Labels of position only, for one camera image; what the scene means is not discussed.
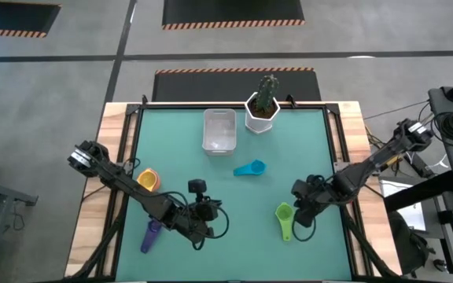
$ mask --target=potted plant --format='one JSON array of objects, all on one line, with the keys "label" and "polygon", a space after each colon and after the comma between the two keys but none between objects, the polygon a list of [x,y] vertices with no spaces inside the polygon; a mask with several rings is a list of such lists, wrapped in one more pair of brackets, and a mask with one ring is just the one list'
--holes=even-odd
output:
[{"label": "potted plant", "polygon": [[281,110],[275,94],[279,80],[274,75],[265,75],[258,86],[258,91],[244,103],[245,126],[255,134],[261,134],[272,128],[277,113]]}]

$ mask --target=orange striped edge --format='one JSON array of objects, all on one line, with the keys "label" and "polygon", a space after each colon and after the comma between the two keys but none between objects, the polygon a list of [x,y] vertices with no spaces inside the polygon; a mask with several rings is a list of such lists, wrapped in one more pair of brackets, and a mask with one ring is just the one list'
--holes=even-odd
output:
[{"label": "orange striped edge", "polygon": [[198,73],[198,72],[313,72],[314,68],[293,67],[293,68],[187,68],[187,69],[164,69],[157,70],[158,74],[175,73]]},{"label": "orange striped edge", "polygon": [[181,23],[164,24],[162,29],[165,31],[197,29],[197,28],[249,28],[249,27],[276,27],[276,26],[296,26],[305,24],[305,20],[236,20],[208,23]]},{"label": "orange striped edge", "polygon": [[44,38],[46,36],[46,33],[45,32],[40,32],[40,31],[13,31],[13,30],[2,30],[2,29],[0,29],[0,36]]}]

